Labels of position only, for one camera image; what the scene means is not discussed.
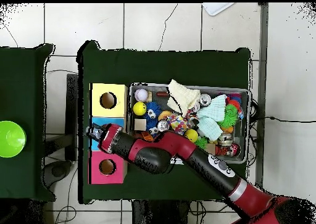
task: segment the green bowl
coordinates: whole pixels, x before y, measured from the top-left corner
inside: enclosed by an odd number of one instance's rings
[[[0,157],[18,155],[27,142],[27,136],[20,125],[8,120],[0,122]]]

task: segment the yellow ball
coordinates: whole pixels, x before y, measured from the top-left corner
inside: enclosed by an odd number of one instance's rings
[[[198,133],[193,129],[189,129],[185,132],[185,136],[192,142],[195,143],[198,140]]]
[[[133,106],[133,112],[138,115],[142,116],[146,113],[146,105],[143,102],[137,102]]]

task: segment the dark green table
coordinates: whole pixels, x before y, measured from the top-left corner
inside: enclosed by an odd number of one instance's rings
[[[0,120],[18,123],[27,134],[23,151],[0,157],[0,198],[53,201],[41,181],[44,154],[44,68],[53,45],[0,48]]]
[[[141,52],[132,50],[102,51],[95,41],[87,41],[79,50],[79,135],[89,125],[89,84],[116,83],[127,87],[134,82],[169,83],[173,78],[183,85],[248,88],[250,52]],[[221,199],[213,188],[185,165],[176,165],[167,175],[151,175],[132,164],[122,185],[88,184],[88,139],[79,138],[79,202],[91,199]],[[231,165],[245,177],[246,163]]]

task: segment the white cloth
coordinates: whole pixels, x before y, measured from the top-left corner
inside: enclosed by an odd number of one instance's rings
[[[170,96],[172,96],[176,102],[170,97],[167,105],[176,112],[180,112],[182,117],[185,117],[188,110],[192,109],[201,97],[201,93],[198,89],[188,89],[175,80],[171,80],[168,85],[168,90]]]

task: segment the white paper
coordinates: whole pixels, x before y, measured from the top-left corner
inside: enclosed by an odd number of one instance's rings
[[[203,2],[202,3],[206,12],[211,16],[215,16],[219,14],[220,12],[232,6],[233,4],[234,2]]]

